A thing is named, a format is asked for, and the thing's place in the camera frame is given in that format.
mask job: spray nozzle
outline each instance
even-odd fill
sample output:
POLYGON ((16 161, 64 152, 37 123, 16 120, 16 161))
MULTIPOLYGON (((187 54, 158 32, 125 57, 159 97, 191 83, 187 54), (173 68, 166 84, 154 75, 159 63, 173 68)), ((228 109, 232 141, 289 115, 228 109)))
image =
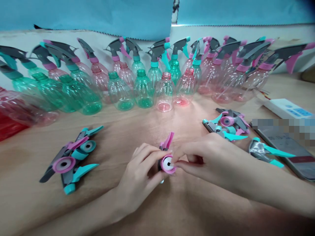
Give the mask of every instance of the spray nozzle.
POLYGON ((151 66, 158 67, 158 57, 162 57, 162 62, 165 64, 166 68, 170 70, 170 64, 167 60, 167 49, 171 47, 170 43, 164 43, 162 45, 151 48, 147 53, 151 56, 151 66))
POLYGON ((27 52, 22 51, 20 49, 8 47, 8 46, 0 46, 0 53, 1 53, 0 55, 5 60, 5 62, 14 70, 17 70, 16 61, 15 61, 16 59, 20 60, 22 65, 27 69, 37 67, 34 62, 27 59, 26 57, 27 52))
POLYGON ((244 59, 243 62, 236 68, 236 70, 246 72, 249 69, 252 61, 257 59, 257 57, 259 57, 259 55, 262 54, 267 49, 267 47, 270 46, 270 44, 271 44, 270 42, 264 42, 264 43, 260 44, 259 46, 250 50, 243 57, 243 59, 244 59))
POLYGON ((174 55, 177 56, 178 50, 181 50, 185 54, 186 57, 189 57, 188 51, 187 51, 187 42, 189 41, 190 41, 190 37, 186 37, 174 43, 172 57, 174 57, 174 55))
POLYGON ((130 38, 126 38, 125 39, 125 42, 126 42, 126 51, 127 53, 129 54, 130 50, 133 51, 134 53, 134 60, 140 60, 140 57, 139 57, 139 51, 142 51, 142 49, 139 47, 139 45, 131 40, 130 38))
POLYGON ((73 54, 53 44, 41 42, 40 45, 45 47, 52 55, 58 68, 61 66, 60 60, 63 60, 70 71, 79 69, 73 62, 73 58, 75 57, 73 54))

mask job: pink spray bottle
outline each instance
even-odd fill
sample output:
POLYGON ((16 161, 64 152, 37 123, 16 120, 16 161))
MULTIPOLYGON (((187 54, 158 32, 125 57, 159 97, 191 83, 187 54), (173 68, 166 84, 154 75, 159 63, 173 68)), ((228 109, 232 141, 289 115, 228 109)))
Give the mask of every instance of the pink spray bottle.
POLYGON ((78 58, 76 55, 75 55, 75 50, 77 50, 77 48, 73 47, 74 50, 71 49, 72 46, 68 45, 68 44, 65 44, 65 43, 61 43, 61 42, 56 42, 56 41, 50 41, 50 40, 46 40, 44 39, 43 40, 45 43, 47 44, 52 44, 52 45, 55 45, 65 51, 67 51, 69 54, 71 54, 72 56, 72 61, 79 67, 79 69, 85 73, 87 73, 89 76, 92 76, 92 71, 91 69, 86 65, 84 64, 83 62, 80 61, 80 58, 78 58))
POLYGON ((269 46, 270 42, 265 42, 248 52, 244 56, 243 62, 236 68, 236 71, 229 76, 222 78, 216 84, 217 93, 212 96, 212 100, 219 104, 228 104, 232 102, 233 98, 238 96, 238 93, 242 89, 242 85, 246 78, 246 72, 250 68, 251 63, 269 46))
POLYGON ((120 58, 117 54, 118 51, 120 51, 124 56, 127 58, 131 59, 131 56, 127 53, 127 51, 124 48, 124 45, 122 44, 125 41, 124 37, 119 37, 118 39, 115 39, 113 42, 111 42, 107 47, 110 48, 108 50, 107 48, 105 49, 106 51, 110 51, 112 54, 112 59, 113 59, 113 70, 117 72, 117 74, 120 71, 120 58))
POLYGON ((60 76, 68 74, 67 72, 57 68, 57 66, 53 62, 48 60, 47 57, 50 54, 46 48, 42 47, 41 45, 38 45, 32 50, 31 55, 33 53, 37 56, 37 58, 30 57, 30 59, 40 60, 43 66, 48 70, 49 78, 59 81, 60 76))
POLYGON ((315 42, 309 44, 299 44, 288 47, 283 47, 275 50, 258 69, 250 72, 241 89, 233 96, 233 100, 237 102, 247 102, 256 97, 257 94, 266 84, 270 71, 276 69, 281 63, 286 63, 286 68, 289 74, 293 73, 295 63, 304 50, 315 48, 315 42), (280 60, 280 63, 275 67, 275 63, 280 60))

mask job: white device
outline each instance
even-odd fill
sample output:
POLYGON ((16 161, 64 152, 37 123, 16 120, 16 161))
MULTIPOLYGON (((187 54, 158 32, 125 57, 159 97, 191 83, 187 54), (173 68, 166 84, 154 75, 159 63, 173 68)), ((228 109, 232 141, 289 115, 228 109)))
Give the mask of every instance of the white device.
POLYGON ((282 119, 310 119, 313 114, 287 99, 271 99, 264 104, 282 119))

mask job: wooden table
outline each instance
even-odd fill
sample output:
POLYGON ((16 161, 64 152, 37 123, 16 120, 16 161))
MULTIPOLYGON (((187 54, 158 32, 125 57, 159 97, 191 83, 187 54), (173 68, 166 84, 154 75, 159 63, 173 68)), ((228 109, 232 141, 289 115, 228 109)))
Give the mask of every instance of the wooden table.
MULTIPOLYGON (((296 77, 272 75, 264 89, 271 92, 271 98, 287 98, 315 113, 315 84, 296 77)), ((246 105, 234 104, 228 108, 244 113, 248 122, 253 118, 277 118, 262 107, 264 100, 259 95, 246 105)), ((106 106, 93 116, 77 112, 62 114, 51 126, 30 128, 2 141, 0 235, 17 235, 117 186, 131 154, 143 142, 158 146, 174 131, 171 149, 175 150, 181 143, 205 136, 208 131, 201 122, 218 116, 216 107, 222 106, 199 94, 193 105, 169 113, 138 107, 120 112, 114 106, 106 106), (39 183, 63 145, 75 139, 83 127, 100 125, 105 128, 93 137, 97 147, 82 163, 100 165, 82 178, 75 193, 64 194, 58 174, 45 184, 39 183)), ((250 139, 238 145, 247 149, 249 142, 250 139)), ((302 235, 301 230, 311 226, 310 220, 249 201, 178 169, 175 176, 154 190, 139 210, 103 229, 99 235, 267 235, 268 232, 268 235, 302 235)))

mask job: plastic spray bottle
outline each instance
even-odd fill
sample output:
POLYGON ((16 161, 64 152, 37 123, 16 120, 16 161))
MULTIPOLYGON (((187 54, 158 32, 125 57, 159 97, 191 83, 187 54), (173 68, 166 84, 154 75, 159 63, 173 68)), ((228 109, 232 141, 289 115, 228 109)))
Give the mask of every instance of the plastic spray bottle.
POLYGON ((80 58, 78 58, 76 55, 75 55, 75 50, 77 50, 77 48, 73 47, 74 50, 71 49, 72 46, 70 46, 69 44, 65 44, 65 43, 62 43, 62 42, 56 42, 56 41, 50 41, 50 40, 47 40, 47 39, 44 39, 43 42, 47 43, 47 44, 52 44, 52 45, 55 45, 63 50, 65 50, 66 52, 68 52, 68 54, 71 55, 71 59, 72 61, 79 67, 79 69, 85 73, 87 73, 89 76, 92 76, 92 71, 91 69, 86 65, 84 64, 83 62, 80 61, 80 58))
POLYGON ((79 67, 73 62, 72 57, 73 55, 68 53, 62 48, 59 48, 56 45, 47 44, 47 43, 40 43, 41 46, 47 48, 49 53, 55 59, 57 67, 61 66, 61 60, 66 63, 67 68, 71 71, 71 77, 80 83, 85 84, 91 90, 93 90, 100 98, 102 98, 103 93, 101 90, 96 86, 96 83, 93 79, 84 71, 80 70, 79 67))
POLYGON ((209 53, 207 54, 206 59, 204 59, 200 65, 202 70, 202 77, 203 79, 207 78, 210 75, 210 66, 212 65, 213 58, 216 55, 217 48, 220 47, 220 43, 217 39, 211 38, 210 42, 207 43, 205 48, 205 53, 207 53, 207 49, 210 49, 209 53))
POLYGON ((113 59, 113 70, 116 71, 117 73, 119 73, 120 71, 120 58, 117 54, 118 51, 120 51, 123 55, 125 55, 127 58, 131 59, 131 57, 129 56, 129 54, 127 53, 127 51, 124 48, 124 45, 122 44, 125 41, 124 37, 119 37, 118 39, 115 39, 114 41, 112 41, 107 48, 109 47, 110 50, 108 50, 107 48, 105 49, 106 51, 110 51, 112 54, 112 59, 113 59))
POLYGON ((59 77, 65 74, 68 74, 67 72, 57 68, 57 66, 48 60, 49 52, 46 48, 42 47, 41 45, 36 46, 32 52, 32 54, 35 54, 37 58, 30 58, 30 59, 38 59, 41 61, 43 66, 48 70, 48 77, 54 80, 59 80, 59 77))
POLYGON ((242 89, 238 90, 234 95, 233 100, 237 102, 247 102, 256 97, 266 84, 270 70, 274 68, 277 60, 285 62, 288 73, 292 74, 298 57, 303 54, 304 50, 312 48, 315 48, 315 42, 293 45, 275 50, 274 54, 263 62, 258 69, 247 74, 242 89))
MULTIPOLYGON (((226 44, 229 44, 229 43, 233 43, 233 42, 237 42, 237 40, 235 38, 232 38, 232 37, 230 37, 228 35, 224 36, 223 39, 224 39, 223 45, 226 45, 226 44)), ((240 47, 246 45, 246 43, 247 43, 247 40, 241 41, 240 47)), ((232 56, 232 64, 235 65, 236 56, 237 56, 238 51, 239 51, 239 49, 224 55, 223 61, 221 63, 222 70, 226 70, 230 66, 230 64, 231 64, 231 61, 230 61, 231 56, 232 56)))
POLYGON ((143 63, 140 61, 140 56, 139 56, 139 51, 142 51, 142 49, 139 47, 139 45, 135 41, 131 40, 130 38, 126 38, 125 41, 126 41, 126 46, 127 46, 126 47, 127 53, 129 54, 130 50, 133 51, 134 53, 133 55, 134 62, 131 66, 131 70, 134 73, 134 75, 136 75, 139 69, 145 70, 145 67, 143 63))
POLYGON ((246 71, 250 68, 251 63, 269 46, 270 42, 265 42, 248 52, 244 56, 243 62, 236 68, 236 71, 216 84, 216 91, 218 92, 212 96, 212 99, 220 104, 228 104, 232 102, 233 98, 237 96, 242 89, 242 85, 246 78, 246 71))
POLYGON ((181 50, 185 54, 185 56, 189 58, 188 51, 187 51, 187 42, 189 41, 190 41, 190 37, 188 36, 173 44, 173 52, 171 55, 171 60, 169 62, 170 66, 172 65, 174 61, 178 62, 178 50, 181 50))
POLYGON ((167 60, 167 49, 170 48, 170 43, 165 43, 150 49, 147 52, 151 56, 151 68, 148 71, 148 77, 152 82, 153 88, 156 87, 158 81, 162 79, 162 72, 158 67, 158 57, 162 56, 162 61, 165 64, 166 68, 170 70, 170 65, 167 60))
POLYGON ((31 60, 26 58, 26 53, 25 51, 22 51, 17 48, 13 47, 7 47, 7 46, 0 46, 0 56, 3 57, 5 62, 14 70, 17 70, 16 66, 16 59, 18 59, 21 64, 28 69, 28 75, 32 76, 33 74, 36 73, 43 73, 45 75, 48 75, 48 72, 42 68, 37 67, 37 65, 32 62, 31 60))
POLYGON ((232 42, 217 48, 219 51, 217 57, 213 63, 209 66, 209 76, 202 77, 201 83, 198 88, 198 93, 209 96, 212 95, 216 90, 216 84, 223 79, 223 71, 221 68, 221 63, 224 59, 225 54, 233 53, 233 51, 238 50, 241 42, 232 42))
POLYGON ((201 64, 201 58, 204 53, 204 42, 202 39, 200 39, 197 43, 196 51, 195 51, 195 58, 193 60, 193 64, 191 68, 194 69, 194 78, 195 78, 195 83, 196 83, 196 90, 198 89, 200 83, 201 83, 201 77, 202 77, 202 70, 200 68, 201 64))
POLYGON ((97 71, 101 69, 101 71, 108 76, 108 69, 99 62, 98 58, 94 55, 94 50, 83 40, 80 38, 76 38, 83 48, 87 59, 92 63, 91 71, 97 71))

